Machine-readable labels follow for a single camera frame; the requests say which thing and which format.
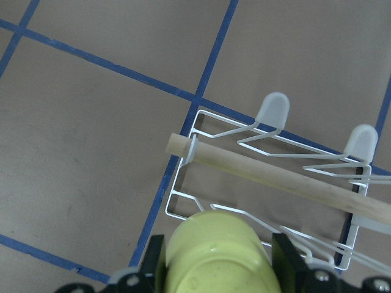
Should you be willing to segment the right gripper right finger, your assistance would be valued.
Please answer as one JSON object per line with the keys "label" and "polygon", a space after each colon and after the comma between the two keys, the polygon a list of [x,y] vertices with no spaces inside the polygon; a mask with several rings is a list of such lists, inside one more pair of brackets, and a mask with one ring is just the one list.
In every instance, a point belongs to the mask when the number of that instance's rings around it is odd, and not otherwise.
{"label": "right gripper right finger", "polygon": [[390,292],[389,277],[370,277],[353,286],[321,266],[310,266],[284,233],[272,235],[272,268],[282,292]]}

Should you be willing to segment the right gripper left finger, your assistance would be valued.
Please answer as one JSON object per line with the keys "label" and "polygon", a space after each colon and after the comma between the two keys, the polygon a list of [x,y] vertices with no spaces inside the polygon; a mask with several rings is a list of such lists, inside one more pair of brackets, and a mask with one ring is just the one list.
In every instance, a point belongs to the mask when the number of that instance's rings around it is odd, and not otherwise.
{"label": "right gripper left finger", "polygon": [[101,292],[163,292],[166,273],[165,237],[153,235],[141,265],[114,273]]}

